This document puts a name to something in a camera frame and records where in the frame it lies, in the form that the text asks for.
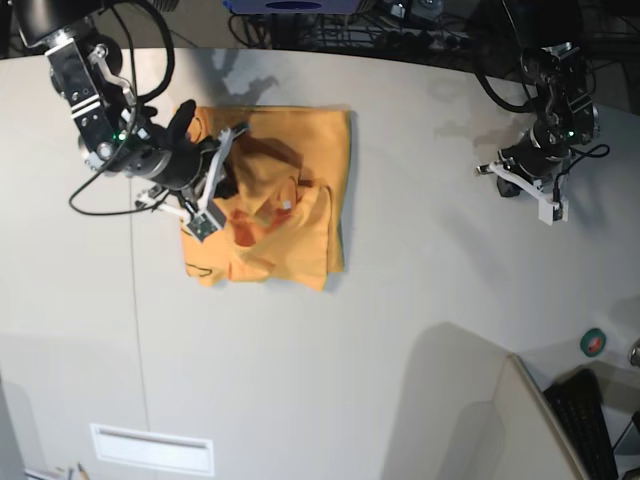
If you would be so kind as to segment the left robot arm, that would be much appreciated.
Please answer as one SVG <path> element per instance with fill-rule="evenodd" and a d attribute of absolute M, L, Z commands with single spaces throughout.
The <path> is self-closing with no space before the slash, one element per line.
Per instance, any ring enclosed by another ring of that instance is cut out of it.
<path fill-rule="evenodd" d="M 493 25 L 478 42 L 474 74 L 487 96 L 502 109 L 532 114 L 533 124 L 496 160 L 479 165 L 477 175 L 493 175 L 503 198 L 526 193 L 538 204 L 538 218 L 552 225 L 568 218 L 563 193 L 571 170 L 587 158 L 610 152 L 595 141 L 600 134 L 592 60 L 621 63 L 639 50 L 639 29 L 598 31 L 587 13 L 613 15 L 603 1 L 491 1 Z M 515 61 L 526 100 L 513 104 L 489 83 L 485 58 L 502 48 Z"/>

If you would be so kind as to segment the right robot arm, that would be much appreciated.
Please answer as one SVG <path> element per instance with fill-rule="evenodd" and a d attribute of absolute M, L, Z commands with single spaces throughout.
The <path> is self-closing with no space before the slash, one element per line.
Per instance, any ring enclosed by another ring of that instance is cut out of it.
<path fill-rule="evenodd" d="M 226 216 L 214 200 L 237 191 L 227 158 L 249 126 L 240 123 L 217 137 L 193 139 L 188 132 L 196 117 L 192 100 L 178 107 L 167 126 L 153 122 L 157 112 L 149 103 L 167 90 L 176 62 L 171 31 L 155 2 L 137 4 L 157 26 L 166 53 L 164 75 L 146 94 L 139 92 L 135 76 L 122 76 L 121 48 L 93 22 L 94 15 L 113 11 L 116 2 L 10 5 L 24 46 L 42 49 L 48 59 L 52 86 L 69 105 L 79 149 L 93 175 L 122 173 L 151 182 L 152 188 L 138 196 L 133 210 L 176 215 L 199 242 L 222 230 Z"/>

